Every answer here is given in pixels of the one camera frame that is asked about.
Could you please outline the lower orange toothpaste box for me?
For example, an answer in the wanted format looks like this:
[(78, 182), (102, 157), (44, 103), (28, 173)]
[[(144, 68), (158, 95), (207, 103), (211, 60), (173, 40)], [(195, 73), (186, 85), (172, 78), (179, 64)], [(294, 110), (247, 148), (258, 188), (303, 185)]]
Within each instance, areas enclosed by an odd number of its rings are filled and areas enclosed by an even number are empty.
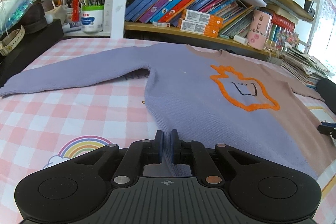
[(190, 22), (184, 19), (179, 19), (178, 28), (184, 32), (191, 32), (212, 38), (216, 38), (219, 33), (218, 27), (196, 22)]

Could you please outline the white charger adapter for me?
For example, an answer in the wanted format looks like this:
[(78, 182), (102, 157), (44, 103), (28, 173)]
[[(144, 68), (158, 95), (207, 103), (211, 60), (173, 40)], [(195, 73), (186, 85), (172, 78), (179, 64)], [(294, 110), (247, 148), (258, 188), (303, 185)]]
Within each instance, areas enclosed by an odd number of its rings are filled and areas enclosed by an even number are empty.
[(248, 44), (248, 39), (239, 35), (234, 36), (234, 41), (245, 46)]

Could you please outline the red tassel ornament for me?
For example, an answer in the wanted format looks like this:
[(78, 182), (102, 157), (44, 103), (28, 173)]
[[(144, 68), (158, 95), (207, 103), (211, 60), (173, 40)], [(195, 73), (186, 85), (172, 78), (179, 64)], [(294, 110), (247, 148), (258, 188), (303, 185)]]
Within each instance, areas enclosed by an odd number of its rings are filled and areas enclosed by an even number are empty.
[(79, 0), (73, 0), (72, 22), (79, 21)]

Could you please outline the row of leaning books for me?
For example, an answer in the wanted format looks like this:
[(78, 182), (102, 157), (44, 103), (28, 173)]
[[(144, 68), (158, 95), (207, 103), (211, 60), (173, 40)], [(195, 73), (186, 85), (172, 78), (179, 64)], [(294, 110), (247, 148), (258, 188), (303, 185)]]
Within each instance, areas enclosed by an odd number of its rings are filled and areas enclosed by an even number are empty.
[(223, 18), (220, 29), (252, 8), (241, 0), (129, 0), (125, 21), (142, 24), (166, 22), (176, 27), (184, 9), (204, 12)]

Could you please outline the stack of magazines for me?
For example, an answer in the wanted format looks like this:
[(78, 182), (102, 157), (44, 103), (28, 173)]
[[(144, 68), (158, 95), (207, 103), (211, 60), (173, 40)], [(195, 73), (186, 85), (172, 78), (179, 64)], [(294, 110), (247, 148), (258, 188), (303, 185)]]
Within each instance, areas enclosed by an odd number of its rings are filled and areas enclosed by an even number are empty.
[(316, 89), (319, 80), (335, 76), (318, 59), (294, 48), (285, 48), (285, 51), (280, 53), (280, 59), (281, 67), (308, 88)]

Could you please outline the black box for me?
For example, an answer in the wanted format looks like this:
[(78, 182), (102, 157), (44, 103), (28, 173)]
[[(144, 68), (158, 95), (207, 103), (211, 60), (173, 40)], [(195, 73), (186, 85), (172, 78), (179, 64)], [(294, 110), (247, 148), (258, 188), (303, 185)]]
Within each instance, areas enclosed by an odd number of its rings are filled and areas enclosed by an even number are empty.
[(13, 75), (20, 73), (35, 59), (54, 46), (62, 37), (63, 29), (60, 19), (46, 28), (23, 37), (23, 40), (6, 57), (1, 55), (0, 84), (1, 87)]

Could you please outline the upper orange toothpaste box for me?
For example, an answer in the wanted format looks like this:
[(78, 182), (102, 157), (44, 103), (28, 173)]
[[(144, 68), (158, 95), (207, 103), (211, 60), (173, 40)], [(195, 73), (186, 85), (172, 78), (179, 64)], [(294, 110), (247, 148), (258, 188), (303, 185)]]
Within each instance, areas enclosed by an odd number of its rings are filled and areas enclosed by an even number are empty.
[(184, 9), (180, 18), (189, 22), (201, 23), (219, 28), (223, 25), (223, 18), (189, 9)]

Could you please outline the orange toothpaste box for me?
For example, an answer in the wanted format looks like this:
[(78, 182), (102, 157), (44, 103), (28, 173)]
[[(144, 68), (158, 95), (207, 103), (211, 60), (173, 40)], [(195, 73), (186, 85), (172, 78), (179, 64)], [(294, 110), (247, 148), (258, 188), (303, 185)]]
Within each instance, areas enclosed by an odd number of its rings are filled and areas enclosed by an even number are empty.
[(184, 32), (191, 32), (212, 38), (216, 38), (219, 33), (218, 27), (196, 22), (190, 22), (184, 19), (179, 19), (178, 28)]
[(180, 18), (189, 22), (201, 23), (219, 28), (223, 25), (223, 18), (189, 9), (184, 9)]

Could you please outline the pink sticker canister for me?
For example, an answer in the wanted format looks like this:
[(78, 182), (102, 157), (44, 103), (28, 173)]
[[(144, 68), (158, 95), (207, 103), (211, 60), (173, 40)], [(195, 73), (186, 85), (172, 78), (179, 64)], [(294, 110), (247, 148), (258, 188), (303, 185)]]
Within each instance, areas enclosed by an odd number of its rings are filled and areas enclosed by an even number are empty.
[(256, 50), (263, 50), (269, 35), (272, 16), (255, 10), (247, 34), (248, 45)]

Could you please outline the white green pen jar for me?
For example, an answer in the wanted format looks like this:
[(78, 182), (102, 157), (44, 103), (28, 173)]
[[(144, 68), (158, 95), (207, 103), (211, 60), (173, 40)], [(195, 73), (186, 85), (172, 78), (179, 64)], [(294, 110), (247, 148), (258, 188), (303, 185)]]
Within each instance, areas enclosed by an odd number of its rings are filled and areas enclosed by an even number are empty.
[(81, 30), (86, 34), (101, 32), (104, 23), (104, 5), (81, 8)]

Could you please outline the purple and pink sweater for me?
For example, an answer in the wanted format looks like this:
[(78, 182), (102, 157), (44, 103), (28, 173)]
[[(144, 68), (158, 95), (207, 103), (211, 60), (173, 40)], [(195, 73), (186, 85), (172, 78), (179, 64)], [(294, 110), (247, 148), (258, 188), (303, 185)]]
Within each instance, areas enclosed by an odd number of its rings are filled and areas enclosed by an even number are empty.
[(320, 95), (298, 80), (226, 51), (182, 44), (125, 47), (23, 71), (2, 96), (81, 88), (145, 69), (145, 106), (165, 134), (206, 147), (225, 143), (318, 178), (335, 145), (299, 97)]

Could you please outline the brown hat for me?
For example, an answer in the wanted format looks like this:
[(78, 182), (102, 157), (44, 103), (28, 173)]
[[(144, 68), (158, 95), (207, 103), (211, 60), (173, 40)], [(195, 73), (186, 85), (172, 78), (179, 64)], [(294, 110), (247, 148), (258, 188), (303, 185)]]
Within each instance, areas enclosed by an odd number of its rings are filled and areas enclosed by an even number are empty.
[(33, 34), (46, 28), (48, 25), (41, 0), (36, 0), (26, 11), (18, 25), (23, 26), (26, 34)]

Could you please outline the small white red box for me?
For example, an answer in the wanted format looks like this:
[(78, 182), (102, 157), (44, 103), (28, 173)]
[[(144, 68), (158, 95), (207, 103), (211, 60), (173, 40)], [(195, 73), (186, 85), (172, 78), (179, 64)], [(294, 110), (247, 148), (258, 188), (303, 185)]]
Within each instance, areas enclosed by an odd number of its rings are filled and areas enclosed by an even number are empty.
[(155, 27), (161, 27), (161, 28), (169, 28), (170, 27), (170, 23), (166, 23), (166, 22), (153, 22), (153, 26), (155, 26)]

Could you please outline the red dictionaries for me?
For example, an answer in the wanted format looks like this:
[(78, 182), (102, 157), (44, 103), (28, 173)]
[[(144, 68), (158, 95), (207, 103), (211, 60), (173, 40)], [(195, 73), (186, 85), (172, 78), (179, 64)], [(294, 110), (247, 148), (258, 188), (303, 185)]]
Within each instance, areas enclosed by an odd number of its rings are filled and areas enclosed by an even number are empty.
[(271, 22), (290, 32), (293, 32), (295, 29), (295, 24), (281, 15), (273, 14)]

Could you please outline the colourful star jar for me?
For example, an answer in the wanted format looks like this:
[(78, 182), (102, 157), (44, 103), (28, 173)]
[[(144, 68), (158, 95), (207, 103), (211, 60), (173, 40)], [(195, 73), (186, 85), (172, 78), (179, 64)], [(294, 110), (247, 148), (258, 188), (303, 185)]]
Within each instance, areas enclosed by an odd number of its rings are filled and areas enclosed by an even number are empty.
[(274, 25), (266, 42), (266, 48), (271, 51), (284, 52), (286, 48), (297, 47), (299, 41), (298, 33)]

